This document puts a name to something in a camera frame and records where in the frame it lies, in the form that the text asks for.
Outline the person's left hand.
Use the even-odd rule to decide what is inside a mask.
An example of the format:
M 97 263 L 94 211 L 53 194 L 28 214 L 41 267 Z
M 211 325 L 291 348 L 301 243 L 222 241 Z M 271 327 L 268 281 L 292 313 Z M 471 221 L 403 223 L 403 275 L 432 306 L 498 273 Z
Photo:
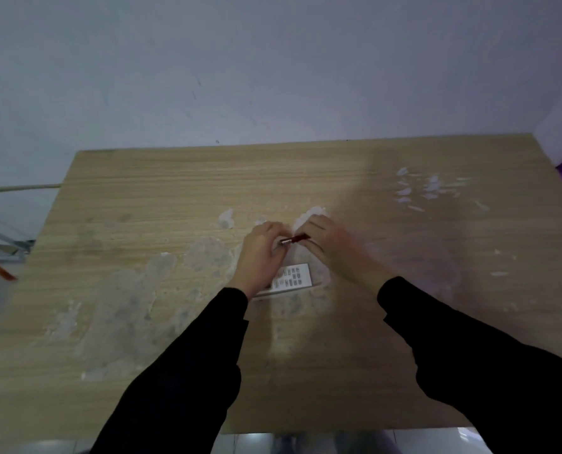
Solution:
M 288 248 L 282 246 L 277 253 L 259 253 L 254 243 L 254 228 L 245 236 L 234 274 L 226 288 L 240 290 L 252 299 L 276 276 Z

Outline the person's right hand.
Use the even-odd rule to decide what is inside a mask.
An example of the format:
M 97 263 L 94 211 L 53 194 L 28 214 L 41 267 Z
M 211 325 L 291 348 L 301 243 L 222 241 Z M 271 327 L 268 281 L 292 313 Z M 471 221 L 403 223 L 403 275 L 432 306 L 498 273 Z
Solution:
M 377 261 L 342 225 L 335 223 L 333 246 L 327 251 L 310 251 L 331 272 L 376 297 L 381 287 L 397 275 Z

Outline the person's left forearm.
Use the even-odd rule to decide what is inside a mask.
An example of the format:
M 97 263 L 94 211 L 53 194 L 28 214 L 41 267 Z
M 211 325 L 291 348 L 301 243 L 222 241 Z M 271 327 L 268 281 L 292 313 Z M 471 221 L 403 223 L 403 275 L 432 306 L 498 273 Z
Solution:
M 90 454 L 210 454 L 239 394 L 247 306 L 222 289 L 129 384 Z

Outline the person's right forearm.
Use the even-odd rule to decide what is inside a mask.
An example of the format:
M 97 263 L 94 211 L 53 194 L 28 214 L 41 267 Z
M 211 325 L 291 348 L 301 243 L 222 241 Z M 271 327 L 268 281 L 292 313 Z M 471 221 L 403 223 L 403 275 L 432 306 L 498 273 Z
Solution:
M 524 344 L 398 276 L 384 322 L 412 349 L 416 381 L 463 414 L 493 454 L 562 453 L 562 358 Z

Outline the white remote control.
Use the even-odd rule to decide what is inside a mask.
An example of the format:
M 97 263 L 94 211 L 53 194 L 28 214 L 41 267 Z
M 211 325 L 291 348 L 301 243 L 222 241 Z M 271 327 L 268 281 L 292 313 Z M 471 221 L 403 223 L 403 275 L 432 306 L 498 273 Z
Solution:
M 279 269 L 269 285 L 256 294 L 255 298 L 308 289 L 313 286 L 314 283 L 307 263 L 284 266 Z

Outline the grey metal rack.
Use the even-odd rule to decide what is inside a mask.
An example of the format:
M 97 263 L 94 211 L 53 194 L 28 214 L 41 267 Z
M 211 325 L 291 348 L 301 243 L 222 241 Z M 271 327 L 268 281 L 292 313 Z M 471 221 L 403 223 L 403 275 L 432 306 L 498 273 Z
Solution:
M 0 244 L 20 258 L 35 245 L 54 205 L 60 183 L 0 187 Z

